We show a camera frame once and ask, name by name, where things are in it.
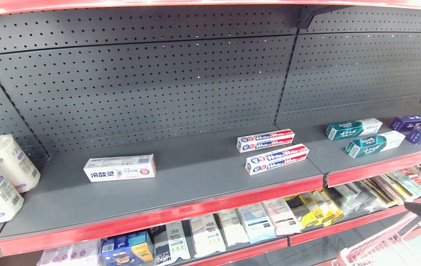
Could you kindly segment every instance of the shelf bracket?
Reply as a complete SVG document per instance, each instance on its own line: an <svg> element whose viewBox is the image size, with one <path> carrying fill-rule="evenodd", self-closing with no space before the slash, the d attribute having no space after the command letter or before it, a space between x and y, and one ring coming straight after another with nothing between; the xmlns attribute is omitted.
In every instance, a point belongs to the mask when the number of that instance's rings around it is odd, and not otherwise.
<svg viewBox="0 0 421 266"><path fill-rule="evenodd" d="M339 5L306 5L301 9L300 21L298 23L299 29L307 29L312 22L314 16L341 10L351 6L339 6Z"/></svg>

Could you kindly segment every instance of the teal toothpaste box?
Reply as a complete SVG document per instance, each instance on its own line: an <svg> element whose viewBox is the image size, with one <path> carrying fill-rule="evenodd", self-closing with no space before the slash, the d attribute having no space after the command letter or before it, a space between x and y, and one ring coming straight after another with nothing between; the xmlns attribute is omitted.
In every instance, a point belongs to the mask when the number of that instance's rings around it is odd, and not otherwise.
<svg viewBox="0 0 421 266"><path fill-rule="evenodd" d="M109 266L131 266L153 261L155 249L148 232L117 236L102 242L100 256Z"/></svg>
<svg viewBox="0 0 421 266"><path fill-rule="evenodd" d="M406 136L398 131L389 131L376 136L361 138L350 141L345 153L352 158L360 158L366 155L380 153L399 147Z"/></svg>
<svg viewBox="0 0 421 266"><path fill-rule="evenodd" d="M343 123L332 123L327 127L325 136L331 141L346 138L376 134L383 123L377 119L369 118Z"/></svg>

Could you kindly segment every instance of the shopping cart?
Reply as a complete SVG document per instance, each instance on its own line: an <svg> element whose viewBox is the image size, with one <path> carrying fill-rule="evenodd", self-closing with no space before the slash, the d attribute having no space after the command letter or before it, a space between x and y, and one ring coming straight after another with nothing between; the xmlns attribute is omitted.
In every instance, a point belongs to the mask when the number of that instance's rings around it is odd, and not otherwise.
<svg viewBox="0 0 421 266"><path fill-rule="evenodd" d="M333 266L403 266L421 265L421 221L403 236L399 232L417 218L409 213L396 224L370 238L343 249L332 261Z"/></svg>

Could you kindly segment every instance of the shelving unit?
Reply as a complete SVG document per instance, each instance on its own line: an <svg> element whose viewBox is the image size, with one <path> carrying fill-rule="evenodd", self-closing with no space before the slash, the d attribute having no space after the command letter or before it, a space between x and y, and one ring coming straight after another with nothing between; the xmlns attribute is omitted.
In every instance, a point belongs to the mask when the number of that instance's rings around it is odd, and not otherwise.
<svg viewBox="0 0 421 266"><path fill-rule="evenodd" d="M384 133L393 117L421 113L421 10L374 7L419 9L421 0L264 3L293 5L0 1L0 134L12 133L42 173L18 215L0 224L3 256L421 163L421 144L404 141L353 159L343 151L352 139L324 136L329 123L373 117ZM246 158L267 150L239 153L236 138L284 128L310 149L308 158L249 176ZM155 178L90 183L82 170L89 158L150 153ZM393 207L175 266L221 265L404 211Z"/></svg>

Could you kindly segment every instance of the red shelf edge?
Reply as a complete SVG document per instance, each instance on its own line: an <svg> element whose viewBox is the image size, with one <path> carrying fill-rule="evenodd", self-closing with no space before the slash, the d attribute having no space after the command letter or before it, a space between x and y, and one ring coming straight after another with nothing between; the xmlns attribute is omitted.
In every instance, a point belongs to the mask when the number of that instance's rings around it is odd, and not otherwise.
<svg viewBox="0 0 421 266"><path fill-rule="evenodd" d="M274 251L277 249L283 249L288 247L288 239L277 239L265 244L260 244L257 246L251 246L246 249L236 250L234 252L222 254L219 256L213 256L207 259L194 261L192 263L186 264L186 266L199 265L199 266L219 266L224 265L233 261L238 261L242 259L247 259L253 256L258 256L266 252Z"/></svg>
<svg viewBox="0 0 421 266"><path fill-rule="evenodd" d="M414 202L420 203L421 198L415 200ZM314 239L326 237L332 234L336 234L338 232L350 230L365 224L369 224L371 222L379 221L381 219L385 219L396 214L401 214L403 212L406 212L406 208L404 207L404 205L399 205L390 209L375 212L374 214L369 214L363 217L359 217L357 219L352 219L347 222L341 222L340 224L334 224L321 229L315 229L314 231L290 236L290 244L291 246L302 244L308 241L312 241Z"/></svg>
<svg viewBox="0 0 421 266"><path fill-rule="evenodd" d="M238 4L300 4L300 5L351 5L375 7L400 7L421 10L421 0L0 0L0 15L45 10L64 10L71 8L94 7L132 7L132 6L182 6L182 5L238 5Z"/></svg>
<svg viewBox="0 0 421 266"><path fill-rule="evenodd" d="M224 209L237 208L264 200L322 189L322 179L322 175L317 175L296 182L282 183L263 189L242 192L236 195L210 199L179 207L170 207L155 212L115 219L113 221L79 225L75 228L18 238L0 238L0 250L4 256L8 256L110 237L149 228L158 224L166 224L168 222L181 221L191 217L214 213Z"/></svg>
<svg viewBox="0 0 421 266"><path fill-rule="evenodd" d="M387 160L367 166L361 166L346 171L329 173L327 175L327 185L329 187L335 187L336 185L342 185L349 182L364 180L369 177L375 177L377 175L405 169L420 163L421 153L416 153L401 158Z"/></svg>

